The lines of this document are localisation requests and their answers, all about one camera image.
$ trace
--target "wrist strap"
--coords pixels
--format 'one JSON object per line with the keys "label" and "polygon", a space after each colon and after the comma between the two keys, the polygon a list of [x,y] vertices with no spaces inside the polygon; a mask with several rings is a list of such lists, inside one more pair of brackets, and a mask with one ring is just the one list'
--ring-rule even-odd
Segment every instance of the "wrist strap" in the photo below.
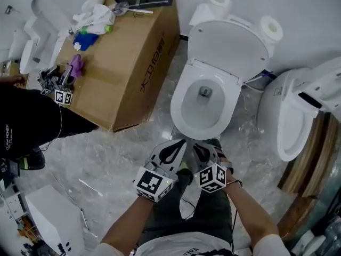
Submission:
{"label": "wrist strap", "polygon": [[230,184],[233,184],[233,183],[239,183],[239,184],[241,185],[241,187],[243,187],[243,183],[242,183],[241,181],[239,181],[239,180],[233,180],[233,181],[231,181],[231,182],[227,182],[227,183],[226,183],[226,186],[228,186],[228,185],[230,185]]}

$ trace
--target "wooden plank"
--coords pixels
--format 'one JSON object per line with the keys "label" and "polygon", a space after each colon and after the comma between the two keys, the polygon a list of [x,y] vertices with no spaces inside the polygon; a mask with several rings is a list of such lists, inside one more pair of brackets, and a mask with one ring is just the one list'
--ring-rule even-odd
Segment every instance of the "wooden plank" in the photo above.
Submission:
{"label": "wooden plank", "polygon": [[302,225],[318,200],[311,197],[297,196],[286,214],[278,222],[279,235],[288,240]]}
{"label": "wooden plank", "polygon": [[328,172],[330,172],[330,169],[328,169],[331,168],[329,161],[335,148],[338,133],[338,124],[338,120],[336,120],[333,115],[330,115],[326,138],[323,142],[321,154],[319,156],[313,174],[304,191],[302,192],[302,197],[317,196],[318,191],[320,190],[322,179]]}
{"label": "wooden plank", "polygon": [[313,157],[318,153],[318,145],[322,140],[324,113],[319,112],[314,120],[308,140],[297,158],[288,163],[287,168],[279,182],[278,187],[286,193],[298,193],[312,163]]}

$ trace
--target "person's hand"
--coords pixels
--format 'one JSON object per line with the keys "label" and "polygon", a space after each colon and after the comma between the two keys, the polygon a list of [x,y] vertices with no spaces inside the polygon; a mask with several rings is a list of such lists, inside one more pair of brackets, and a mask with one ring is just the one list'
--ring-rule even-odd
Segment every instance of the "person's hand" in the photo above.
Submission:
{"label": "person's hand", "polygon": [[21,84],[25,85],[26,79],[23,75],[14,75],[14,76],[6,76],[6,77],[0,77],[0,83],[6,83],[6,84]]}

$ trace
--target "purple object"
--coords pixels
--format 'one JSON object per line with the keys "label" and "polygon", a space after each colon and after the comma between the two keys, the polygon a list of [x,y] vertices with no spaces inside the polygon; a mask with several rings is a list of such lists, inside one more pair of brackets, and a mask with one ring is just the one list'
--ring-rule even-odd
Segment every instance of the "purple object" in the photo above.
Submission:
{"label": "purple object", "polygon": [[69,65],[72,66],[72,71],[70,76],[75,79],[81,77],[82,72],[80,71],[83,67],[84,62],[81,60],[81,56],[79,54],[74,55],[72,60],[69,62]]}

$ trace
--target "toilet bowl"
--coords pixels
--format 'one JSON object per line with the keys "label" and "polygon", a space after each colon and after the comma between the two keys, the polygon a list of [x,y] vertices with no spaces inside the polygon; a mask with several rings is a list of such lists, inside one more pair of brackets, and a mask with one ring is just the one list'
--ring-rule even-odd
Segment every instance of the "toilet bowl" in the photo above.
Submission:
{"label": "toilet bowl", "polygon": [[67,32],[72,20],[71,16],[51,1],[33,0],[31,9],[34,15],[24,26],[24,31],[30,36],[30,40],[26,42],[20,61],[22,74],[50,66],[51,58],[56,59],[55,46],[60,45],[61,31]]}
{"label": "toilet bowl", "polygon": [[314,68],[287,71],[265,89],[257,127],[265,142],[283,161],[304,148],[319,110],[341,105],[341,57]]}
{"label": "toilet bowl", "polygon": [[213,7],[201,4],[192,17],[188,61],[170,104],[177,129],[196,140],[226,129],[243,82],[264,70],[270,57],[254,26],[226,12],[216,16]]}

